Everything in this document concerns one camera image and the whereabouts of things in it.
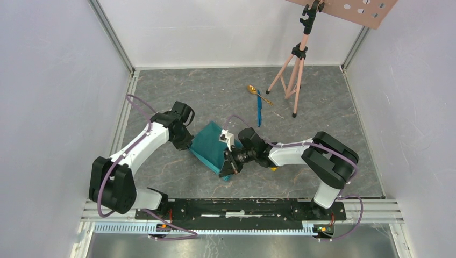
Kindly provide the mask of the teal cloth napkin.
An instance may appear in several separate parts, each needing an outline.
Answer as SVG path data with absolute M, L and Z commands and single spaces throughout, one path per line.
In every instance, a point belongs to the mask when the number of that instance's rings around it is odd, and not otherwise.
M 222 171 L 227 149 L 226 143 L 219 141 L 221 131 L 221 126 L 210 121 L 196 134 L 190 147 L 190 151 L 217 176 Z

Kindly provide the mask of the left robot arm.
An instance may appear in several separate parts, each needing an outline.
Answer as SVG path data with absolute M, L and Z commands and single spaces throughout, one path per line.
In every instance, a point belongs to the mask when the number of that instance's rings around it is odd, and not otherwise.
M 194 137 L 187 127 L 194 116 L 189 105 L 176 101 L 164 113 L 147 115 L 145 128 L 121 150 L 94 160 L 89 199 L 97 204 L 100 217 L 125 214 L 131 209 L 147 209 L 156 219 L 168 214 L 169 205 L 164 201 L 167 195 L 152 188 L 137 189 L 134 176 L 162 145 L 171 143 L 177 150 L 189 149 Z

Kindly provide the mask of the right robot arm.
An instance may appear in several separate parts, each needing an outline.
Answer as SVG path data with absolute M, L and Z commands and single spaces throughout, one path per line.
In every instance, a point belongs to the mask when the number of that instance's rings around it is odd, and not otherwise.
M 244 164 L 252 161 L 265 168 L 307 165 L 320 179 L 310 205 L 311 214 L 317 219 L 325 219 L 332 213 L 334 201 L 358 170 L 358 154 L 323 131 L 311 139 L 285 144 L 267 142 L 249 127 L 238 134 L 238 139 L 240 148 L 234 145 L 232 133 L 221 131 L 219 141 L 227 147 L 223 151 L 220 177 L 238 174 Z

